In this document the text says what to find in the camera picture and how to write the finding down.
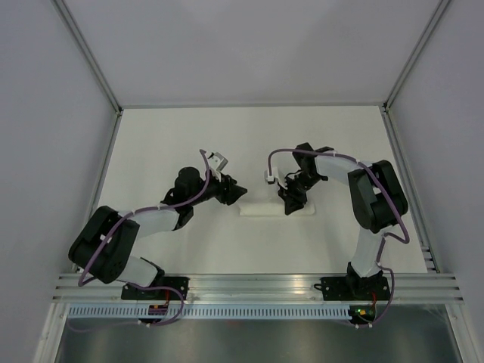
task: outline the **white wall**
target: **white wall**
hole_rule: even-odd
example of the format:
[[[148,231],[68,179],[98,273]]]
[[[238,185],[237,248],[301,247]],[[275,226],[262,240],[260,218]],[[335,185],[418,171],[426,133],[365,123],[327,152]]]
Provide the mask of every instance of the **white wall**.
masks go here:
[[[67,0],[123,106],[381,103],[438,0]]]
[[[113,111],[49,0],[0,6],[0,356],[32,359]]]
[[[484,2],[453,2],[392,108],[433,246],[484,342]]]

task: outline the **black bracket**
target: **black bracket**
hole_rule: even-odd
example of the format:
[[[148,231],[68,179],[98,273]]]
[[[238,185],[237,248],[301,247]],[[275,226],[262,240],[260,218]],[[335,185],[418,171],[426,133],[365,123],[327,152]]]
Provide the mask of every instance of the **black bracket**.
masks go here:
[[[200,172],[192,166],[181,169],[175,180],[175,185],[165,195],[161,201],[169,206],[184,202],[195,195],[202,189],[205,181],[200,177]],[[210,173],[209,185],[202,196],[196,199],[190,205],[176,208],[180,215],[175,230],[183,228],[194,216],[194,206],[205,202],[211,198],[216,198],[221,204],[230,206],[247,192],[246,188],[237,185],[237,180],[229,175],[220,174],[220,180]]]
[[[171,287],[172,289],[177,290],[183,296],[183,299],[186,299],[189,280],[189,278],[182,276],[163,276],[163,279],[160,282],[161,284],[156,284],[153,286]],[[124,285],[123,292],[121,293],[121,300],[165,300],[167,294],[166,291],[167,290],[139,290],[130,284],[126,284]],[[180,297],[173,291],[168,291],[168,297],[170,301],[180,300]]]
[[[313,150],[308,142],[297,145],[296,149],[304,151],[317,151],[319,153],[333,150],[331,147],[322,147],[320,149]],[[286,216],[304,208],[305,204],[308,202],[306,192],[309,191],[316,183],[318,183],[320,180],[327,181],[327,176],[318,174],[315,155],[293,152],[293,158],[299,166],[299,171],[292,173],[295,174],[293,178],[290,178],[288,175],[286,175],[286,187],[279,187],[278,192],[278,196],[284,201],[284,213]]]
[[[321,278],[315,289],[323,293],[324,301],[386,301],[390,298],[388,280],[380,271],[369,278],[360,278],[348,264],[346,276]]]

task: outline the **metal frame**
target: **metal frame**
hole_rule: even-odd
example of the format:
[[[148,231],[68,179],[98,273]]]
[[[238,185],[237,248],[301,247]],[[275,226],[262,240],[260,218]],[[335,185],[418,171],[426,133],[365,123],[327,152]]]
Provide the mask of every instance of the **metal frame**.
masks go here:
[[[249,103],[230,103],[230,104],[220,104],[220,103],[203,103],[203,104],[156,104],[156,105],[146,105],[146,104],[127,104],[123,106],[124,110],[153,110],[153,109],[166,109],[166,108],[214,108],[214,107],[317,107],[317,106],[380,106],[381,101],[375,102],[249,102]]]
[[[63,22],[67,26],[74,42],[78,46],[85,58],[86,63],[91,68],[93,75],[98,81],[99,86],[106,95],[110,104],[116,112],[116,122],[113,124],[110,142],[105,150],[104,161],[98,174],[98,182],[95,192],[92,195],[92,203],[85,220],[94,211],[98,204],[101,189],[109,165],[110,156],[113,152],[114,142],[123,113],[123,108],[116,99],[111,87],[109,86],[103,72],[101,71],[91,49],[85,41],[73,15],[65,4],[64,0],[52,0]],[[395,299],[394,304],[439,304],[445,305],[448,311],[449,321],[452,331],[460,350],[462,359],[465,362],[481,361],[477,341],[473,340],[473,332],[467,323],[467,313],[464,301],[459,290],[458,283],[453,274],[438,273],[438,265],[434,259],[432,247],[430,246],[430,236],[421,212],[421,205],[414,188],[411,173],[408,170],[408,163],[405,160],[405,153],[402,150],[398,133],[392,122],[389,108],[398,96],[406,79],[414,68],[418,58],[421,56],[425,47],[434,34],[439,21],[448,10],[451,0],[440,0],[433,12],[428,24],[422,32],[414,50],[407,59],[398,79],[396,80],[388,98],[382,104],[183,104],[171,106],[128,106],[127,108],[187,108],[187,107],[249,107],[249,106],[348,106],[348,105],[371,105],[379,106],[389,137],[392,152],[396,159],[397,168],[402,178],[405,193],[408,195],[411,206],[411,214],[417,229],[417,233],[422,244],[423,256],[427,263],[429,272],[427,274],[396,274]],[[188,306],[239,306],[249,304],[253,306],[322,306],[329,307],[334,302],[325,302],[319,291],[312,285],[324,275],[190,275],[190,291],[188,293]],[[61,341],[62,331],[66,317],[71,311],[71,303],[100,304],[100,306],[128,306],[132,302],[120,300],[122,289],[121,283],[103,285],[98,281],[93,282],[87,287],[77,287],[77,274],[64,274],[59,277],[53,295],[51,309],[42,332],[42,337],[37,349],[35,362],[54,361],[58,346]],[[345,304],[361,304],[362,302],[344,302]]]
[[[119,114],[123,109],[119,105],[119,102],[116,99],[116,96],[114,95],[113,90],[109,86],[109,83],[107,83],[106,77],[101,71],[101,68],[99,67],[98,62],[96,61],[95,56],[92,54],[92,51],[88,46],[88,43],[85,40],[84,36],[82,35],[82,32],[79,26],[77,25],[77,22],[74,19],[72,13],[70,12],[69,7],[67,6],[64,0],[51,0],[51,1],[55,7],[55,10],[57,10],[57,12],[59,13],[60,18],[64,22],[64,25],[66,26],[70,35],[73,37],[73,41],[76,43],[77,47],[81,51],[82,56],[84,57],[86,63],[88,64],[89,68],[92,71],[92,74],[98,81],[98,84],[101,87],[101,90],[106,95],[107,100],[110,102],[111,106],[113,107],[114,112],[116,112],[116,115],[119,116]]]
[[[403,66],[403,70],[400,72],[395,84],[390,91],[388,98],[383,103],[384,108],[391,107],[393,102],[395,101],[396,97],[399,95],[400,90],[402,89],[405,81],[408,78],[408,75],[413,70],[415,64],[417,63],[418,58],[422,55],[425,47],[429,43],[430,38],[434,34],[437,26],[440,23],[440,20],[443,18],[445,12],[448,10],[449,5],[452,3],[452,0],[440,0],[438,5],[436,6],[435,10],[432,13],[425,29],[423,30],[420,38],[417,41],[417,44],[414,46],[413,51],[410,53],[410,57],[408,57],[405,65]]]
[[[257,305],[334,305],[324,301],[321,291],[313,285],[321,277],[344,274],[303,275],[184,275],[190,278],[187,304],[257,304]],[[462,304],[461,291],[453,274],[396,274],[396,305]],[[78,274],[59,276],[54,303],[132,303],[121,300],[124,283],[105,285],[93,281],[78,287]],[[153,301],[163,304],[164,301]],[[348,305],[368,304],[364,301],[342,301]]]

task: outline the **floor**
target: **floor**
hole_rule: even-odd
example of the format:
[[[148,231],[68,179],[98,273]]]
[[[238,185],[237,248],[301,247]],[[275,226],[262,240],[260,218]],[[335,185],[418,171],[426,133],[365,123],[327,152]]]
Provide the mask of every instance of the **floor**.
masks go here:
[[[277,200],[277,188],[264,182],[267,156],[305,141],[314,149],[331,146],[361,160],[395,165],[378,107],[125,110],[100,205],[132,210],[157,204],[182,167],[203,173],[200,148],[228,158],[224,173],[249,190],[244,200]],[[276,155],[274,164],[283,173],[297,169],[290,154]],[[316,214],[301,217],[241,217],[236,206],[209,200],[195,207],[182,230],[140,239],[133,254],[169,273],[345,272],[359,230],[349,189],[321,181],[308,196]],[[389,241],[382,262],[395,272],[427,272],[409,213],[404,220],[411,243]]]

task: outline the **robotic arm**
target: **robotic arm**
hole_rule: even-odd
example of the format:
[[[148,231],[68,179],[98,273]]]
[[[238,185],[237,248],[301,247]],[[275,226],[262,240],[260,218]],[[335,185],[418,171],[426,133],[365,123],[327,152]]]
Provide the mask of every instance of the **robotic arm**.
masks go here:
[[[205,181],[197,169],[181,169],[174,187],[160,202],[158,210],[155,207],[149,213],[135,213],[120,224],[110,242],[95,258],[89,269],[90,274],[105,284],[115,280],[142,287],[166,284],[164,270],[146,259],[130,256],[135,241],[161,231],[175,231],[184,227],[194,215],[194,206],[199,203],[216,198],[221,204],[231,205],[247,192],[231,176],[221,173],[228,162],[221,154],[206,155],[211,173],[205,191],[196,200],[182,203],[194,199],[203,191]],[[180,204],[184,205],[175,209],[162,209]],[[126,213],[117,212],[108,206],[98,208],[71,246],[69,259],[85,268],[105,236]]]
[[[269,184],[279,184],[278,195],[284,201],[286,215],[304,207],[307,203],[307,191],[320,180],[334,178],[349,186],[353,213],[360,224],[360,232],[355,255],[348,264],[345,281],[341,283],[341,288],[336,289],[340,292],[337,296],[341,299],[341,290],[347,290],[343,291],[350,295],[346,295],[346,298],[370,299],[370,293],[378,291],[379,287],[386,285],[384,290],[388,290],[388,283],[377,261],[380,261],[383,249],[382,240],[397,224],[397,218],[364,167],[345,158],[331,157],[332,150],[330,147],[313,150],[309,143],[298,145],[293,151],[293,157],[300,169],[294,173],[294,177],[287,175],[282,178],[276,168],[273,168],[273,173],[266,174],[266,180]],[[406,214],[408,202],[392,164],[386,160],[363,164],[384,187],[398,214]],[[388,299],[387,293],[379,297],[385,298]]]

